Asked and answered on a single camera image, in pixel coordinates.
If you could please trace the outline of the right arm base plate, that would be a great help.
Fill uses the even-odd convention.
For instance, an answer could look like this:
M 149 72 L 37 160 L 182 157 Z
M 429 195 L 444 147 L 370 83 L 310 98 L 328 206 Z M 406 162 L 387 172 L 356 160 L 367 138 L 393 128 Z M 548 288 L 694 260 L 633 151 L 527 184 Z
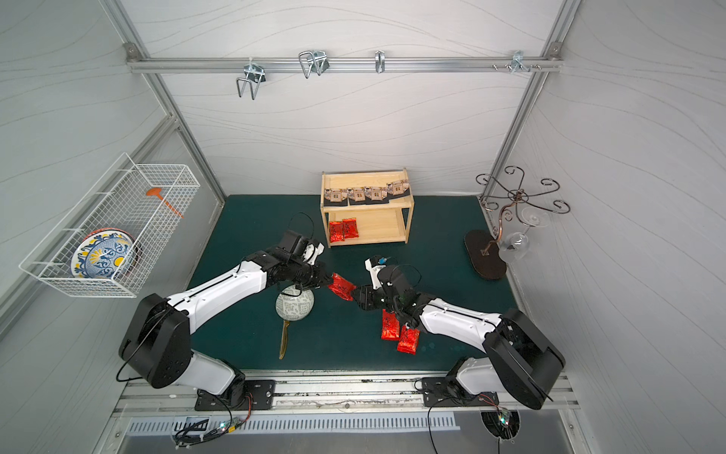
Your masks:
M 421 378 L 414 383 L 414 390 L 423 397 L 423 405 L 427 408 L 495 408 L 499 405 L 497 393 L 472 395 L 449 378 Z

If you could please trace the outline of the red tea bag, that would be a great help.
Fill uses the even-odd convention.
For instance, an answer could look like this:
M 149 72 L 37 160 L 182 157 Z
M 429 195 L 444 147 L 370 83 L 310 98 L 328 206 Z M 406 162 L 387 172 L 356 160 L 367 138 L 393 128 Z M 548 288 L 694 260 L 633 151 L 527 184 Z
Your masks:
M 408 355 L 416 355 L 419 346 L 420 335 L 421 333 L 418 329 L 409 328 L 404 325 L 400 331 L 397 351 Z
M 359 238 L 359 230 L 357 226 L 357 219 L 344 219 L 342 221 L 343 237 L 345 240 Z
M 329 240 L 331 243 L 342 242 L 345 240 L 344 224 L 342 221 L 331 221 L 329 227 Z
M 383 309 L 381 339 L 384 341 L 399 342 L 400 336 L 401 327 L 396 315 Z
M 328 285 L 328 289 L 344 301 L 353 301 L 353 293 L 357 289 L 357 286 L 339 274 L 332 274 L 332 281 Z

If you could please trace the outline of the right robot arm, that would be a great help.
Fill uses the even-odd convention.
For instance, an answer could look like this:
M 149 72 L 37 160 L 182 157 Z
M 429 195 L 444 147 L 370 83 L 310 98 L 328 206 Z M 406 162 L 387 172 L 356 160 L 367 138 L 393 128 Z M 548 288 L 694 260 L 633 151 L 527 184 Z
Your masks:
M 467 395 L 505 390 L 518 403 L 540 410 L 566 361 L 553 342 L 517 308 L 504 314 L 455 306 L 418 291 L 397 266 L 370 268 L 372 283 L 351 291 L 364 310 L 383 309 L 403 328 L 446 336 L 483 352 L 483 359 L 459 361 L 451 386 Z

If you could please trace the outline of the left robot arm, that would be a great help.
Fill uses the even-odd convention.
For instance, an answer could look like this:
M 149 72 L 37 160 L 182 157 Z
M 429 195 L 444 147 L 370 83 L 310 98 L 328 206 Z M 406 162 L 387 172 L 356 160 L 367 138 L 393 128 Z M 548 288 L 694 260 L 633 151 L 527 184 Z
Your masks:
M 242 372 L 195 351 L 191 337 L 219 313 L 280 282 L 319 289 L 332 285 L 334 277 L 323 264 L 304 258 L 253 253 L 189 291 L 170 297 L 153 293 L 142 299 L 119 346 L 119 357 L 155 389 L 183 385 L 216 396 L 237 392 L 244 388 Z

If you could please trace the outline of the floral tea bag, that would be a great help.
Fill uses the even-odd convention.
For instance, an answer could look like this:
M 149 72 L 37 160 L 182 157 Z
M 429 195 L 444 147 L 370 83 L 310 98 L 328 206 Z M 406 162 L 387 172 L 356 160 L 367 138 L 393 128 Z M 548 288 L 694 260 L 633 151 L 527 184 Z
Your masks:
M 334 207 L 347 206 L 348 191 L 339 188 L 326 188 L 323 191 L 323 205 Z
M 365 187 L 364 195 L 367 204 L 386 204 L 389 200 L 385 187 Z
M 410 182 L 398 180 L 387 184 L 387 197 L 389 200 L 401 199 L 410 195 Z
M 363 187 L 348 188 L 347 194 L 350 205 L 366 204 L 366 194 Z

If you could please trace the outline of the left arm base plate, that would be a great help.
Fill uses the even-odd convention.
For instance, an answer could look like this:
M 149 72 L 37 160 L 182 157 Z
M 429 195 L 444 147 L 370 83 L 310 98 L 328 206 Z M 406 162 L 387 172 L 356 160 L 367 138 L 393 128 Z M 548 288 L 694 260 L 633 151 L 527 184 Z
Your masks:
M 222 412 L 223 410 L 270 410 L 276 388 L 272 379 L 236 380 L 221 395 L 197 391 L 194 410 Z

